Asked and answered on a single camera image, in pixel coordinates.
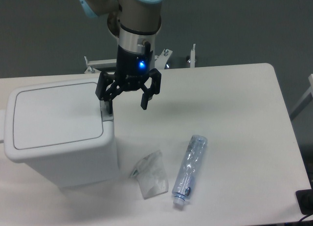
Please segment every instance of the plastic bottle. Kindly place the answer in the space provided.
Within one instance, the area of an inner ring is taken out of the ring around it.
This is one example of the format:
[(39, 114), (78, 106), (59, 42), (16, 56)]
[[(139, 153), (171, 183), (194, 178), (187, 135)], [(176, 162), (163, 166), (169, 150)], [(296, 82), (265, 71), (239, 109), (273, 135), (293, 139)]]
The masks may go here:
[(195, 187), (196, 174), (200, 168), (206, 147), (207, 139), (205, 137), (198, 135), (191, 137), (172, 190), (174, 195), (173, 203), (175, 205), (183, 207), (185, 200), (190, 199), (190, 195)]

